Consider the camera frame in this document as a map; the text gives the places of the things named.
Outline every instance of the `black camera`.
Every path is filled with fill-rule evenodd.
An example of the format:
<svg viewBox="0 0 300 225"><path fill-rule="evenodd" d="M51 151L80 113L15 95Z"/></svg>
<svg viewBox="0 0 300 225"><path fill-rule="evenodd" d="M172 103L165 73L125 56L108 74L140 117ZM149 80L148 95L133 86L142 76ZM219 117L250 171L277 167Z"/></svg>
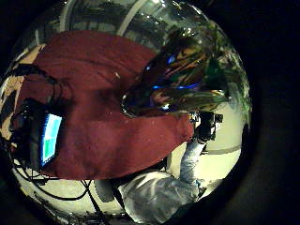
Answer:
<svg viewBox="0 0 300 225"><path fill-rule="evenodd" d="M197 117L201 119L201 123L194 130L194 138L205 143L214 140L216 138L216 123L223 122L223 115L213 112L197 112Z"/></svg>

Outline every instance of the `white sleeve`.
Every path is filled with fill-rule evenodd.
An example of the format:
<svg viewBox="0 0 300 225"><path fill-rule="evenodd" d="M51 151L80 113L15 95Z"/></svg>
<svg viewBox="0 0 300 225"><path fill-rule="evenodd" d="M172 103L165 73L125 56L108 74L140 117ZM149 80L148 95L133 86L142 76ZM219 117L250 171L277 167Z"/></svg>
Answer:
<svg viewBox="0 0 300 225"><path fill-rule="evenodd" d="M125 210L135 222L161 224L198 199L199 190L166 172L148 172L119 187Z"/></svg>

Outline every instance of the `black background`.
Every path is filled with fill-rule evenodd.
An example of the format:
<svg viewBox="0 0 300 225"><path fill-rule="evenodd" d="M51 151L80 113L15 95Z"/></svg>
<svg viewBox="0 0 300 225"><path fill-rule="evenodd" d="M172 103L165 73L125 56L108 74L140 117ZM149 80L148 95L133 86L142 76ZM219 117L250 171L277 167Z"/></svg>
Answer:
<svg viewBox="0 0 300 225"><path fill-rule="evenodd" d="M57 1L0 1L0 71L24 28ZM221 187L193 207L182 224L300 223L299 1L189 1L216 21L246 68L253 99L251 131L237 166ZM0 224L46 224L13 188L0 188ZM31 215L39 215L39 220Z"/></svg>

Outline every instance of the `person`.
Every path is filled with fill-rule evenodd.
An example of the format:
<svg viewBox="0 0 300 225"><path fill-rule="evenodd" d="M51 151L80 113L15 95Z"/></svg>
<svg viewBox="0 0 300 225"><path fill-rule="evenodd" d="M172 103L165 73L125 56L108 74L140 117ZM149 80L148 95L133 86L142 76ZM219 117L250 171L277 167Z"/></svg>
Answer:
<svg viewBox="0 0 300 225"><path fill-rule="evenodd" d="M202 122L195 129L181 159L179 179L150 168L131 176L132 179L123 184L117 179L112 182L121 194L127 214L136 223L162 224L171 218L180 218L201 198L205 183L197 179L195 167L207 141L216 131L214 124L215 121Z"/></svg>

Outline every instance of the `black electronic device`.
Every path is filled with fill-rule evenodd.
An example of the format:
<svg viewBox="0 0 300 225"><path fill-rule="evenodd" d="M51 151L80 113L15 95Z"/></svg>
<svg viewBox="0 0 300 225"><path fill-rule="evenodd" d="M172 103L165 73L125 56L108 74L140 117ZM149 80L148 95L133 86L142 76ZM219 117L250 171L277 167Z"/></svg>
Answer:
<svg viewBox="0 0 300 225"><path fill-rule="evenodd" d="M32 98L24 100L17 116L18 128L12 130L10 138L17 144L15 157L27 167L40 171L56 156L62 117Z"/></svg>

